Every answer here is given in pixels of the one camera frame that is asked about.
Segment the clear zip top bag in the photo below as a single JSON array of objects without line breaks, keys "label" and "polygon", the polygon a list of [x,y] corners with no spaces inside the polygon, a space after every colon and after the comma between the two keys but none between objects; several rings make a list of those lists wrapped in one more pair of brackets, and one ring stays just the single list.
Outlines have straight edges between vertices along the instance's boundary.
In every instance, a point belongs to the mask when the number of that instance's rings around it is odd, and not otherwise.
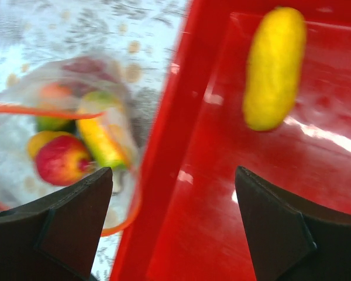
[{"label": "clear zip top bag", "polygon": [[[40,90],[50,83],[69,86],[73,93],[68,97],[54,98],[56,109],[40,107],[43,99]],[[36,170],[35,159],[27,152],[27,143],[37,131],[36,116],[52,116],[75,121],[72,136],[80,137],[76,121],[107,116],[99,109],[86,109],[79,113],[85,94],[106,91],[119,98],[126,109],[129,136],[120,144],[126,169],[113,170],[113,188],[104,226],[103,236],[123,231],[137,216],[141,192],[136,188],[139,149],[132,130],[131,94],[123,81],[118,61],[106,53],[89,53],[71,59],[51,61],[19,79],[0,92],[0,211],[5,211],[66,186],[54,186],[42,180]],[[102,168],[88,149],[93,172]]]}]

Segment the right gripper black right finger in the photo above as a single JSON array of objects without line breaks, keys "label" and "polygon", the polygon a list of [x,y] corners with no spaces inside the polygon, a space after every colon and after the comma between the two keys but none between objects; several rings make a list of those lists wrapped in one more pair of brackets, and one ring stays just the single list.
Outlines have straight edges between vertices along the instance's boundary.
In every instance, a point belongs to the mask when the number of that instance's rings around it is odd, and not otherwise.
[{"label": "right gripper black right finger", "polygon": [[245,167],[235,189],[257,280],[351,280],[351,215],[273,185]]}]

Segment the yellow corn cob toy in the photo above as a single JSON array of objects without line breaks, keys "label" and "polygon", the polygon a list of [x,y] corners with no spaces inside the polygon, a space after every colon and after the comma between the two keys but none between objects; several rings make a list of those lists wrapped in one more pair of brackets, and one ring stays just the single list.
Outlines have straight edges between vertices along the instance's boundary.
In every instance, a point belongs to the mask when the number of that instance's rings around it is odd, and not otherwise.
[{"label": "yellow corn cob toy", "polygon": [[270,131],[293,109],[306,41],[305,19],[294,8],[275,8],[259,23],[247,58],[242,106],[250,129]]}]

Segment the orange fruit toy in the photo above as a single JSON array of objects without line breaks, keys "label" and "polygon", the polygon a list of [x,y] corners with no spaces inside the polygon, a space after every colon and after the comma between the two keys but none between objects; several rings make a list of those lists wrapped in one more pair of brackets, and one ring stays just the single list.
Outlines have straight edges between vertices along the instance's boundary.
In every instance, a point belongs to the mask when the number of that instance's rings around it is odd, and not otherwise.
[{"label": "orange fruit toy", "polygon": [[27,143],[29,157],[33,160],[44,145],[52,141],[54,138],[64,135],[72,136],[73,134],[64,131],[41,131],[35,134]]}]

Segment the green orange mango toy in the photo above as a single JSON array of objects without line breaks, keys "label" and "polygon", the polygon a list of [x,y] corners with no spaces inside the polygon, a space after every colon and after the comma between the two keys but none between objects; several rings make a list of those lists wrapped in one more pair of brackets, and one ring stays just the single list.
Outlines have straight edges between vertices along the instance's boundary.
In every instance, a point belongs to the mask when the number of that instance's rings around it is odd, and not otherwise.
[{"label": "green orange mango toy", "polygon": [[[45,85],[40,90],[40,96],[43,98],[40,107],[45,109],[56,109],[53,102],[54,98],[68,97],[73,93],[72,89],[58,82]],[[65,131],[74,133],[75,121],[73,119],[63,119],[52,116],[36,116],[37,131]]]}]

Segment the red plastic tray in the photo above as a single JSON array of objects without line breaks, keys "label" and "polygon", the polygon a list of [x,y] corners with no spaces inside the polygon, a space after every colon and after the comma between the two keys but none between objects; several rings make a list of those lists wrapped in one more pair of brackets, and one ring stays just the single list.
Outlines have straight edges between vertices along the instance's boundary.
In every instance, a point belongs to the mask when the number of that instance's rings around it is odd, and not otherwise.
[{"label": "red plastic tray", "polygon": [[[255,132],[242,116],[247,53],[277,6],[307,22],[301,85],[284,122]],[[190,3],[111,280],[257,280],[239,166],[351,215],[351,1]]]}]

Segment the yellow orange mango toy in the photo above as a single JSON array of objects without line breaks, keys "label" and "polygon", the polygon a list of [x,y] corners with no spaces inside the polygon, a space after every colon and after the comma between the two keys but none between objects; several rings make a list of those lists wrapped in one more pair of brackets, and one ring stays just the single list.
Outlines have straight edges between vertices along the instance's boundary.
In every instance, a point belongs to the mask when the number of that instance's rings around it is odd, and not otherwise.
[{"label": "yellow orange mango toy", "polygon": [[123,102],[106,91],[92,91],[84,95],[78,112],[86,109],[105,111],[107,116],[76,121],[80,137],[90,150],[98,166],[113,170],[126,169],[125,158],[119,151],[120,144],[129,136],[128,120]]}]

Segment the red apple toy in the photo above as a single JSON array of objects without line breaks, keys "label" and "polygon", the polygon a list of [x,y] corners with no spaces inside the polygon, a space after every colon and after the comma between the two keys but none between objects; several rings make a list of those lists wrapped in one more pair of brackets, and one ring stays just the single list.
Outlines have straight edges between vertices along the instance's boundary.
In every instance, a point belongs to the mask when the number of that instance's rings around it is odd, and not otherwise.
[{"label": "red apple toy", "polygon": [[62,135],[45,144],[35,157],[42,180],[54,186],[70,186],[93,172],[92,158],[76,137]]}]

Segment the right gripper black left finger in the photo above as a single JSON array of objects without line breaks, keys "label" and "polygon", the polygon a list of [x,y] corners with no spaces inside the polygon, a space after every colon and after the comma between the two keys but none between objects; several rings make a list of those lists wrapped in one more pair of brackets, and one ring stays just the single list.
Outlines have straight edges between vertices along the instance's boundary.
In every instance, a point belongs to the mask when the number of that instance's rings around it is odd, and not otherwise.
[{"label": "right gripper black left finger", "polygon": [[0,280],[95,280],[91,269],[112,185],[105,167],[0,212]]}]

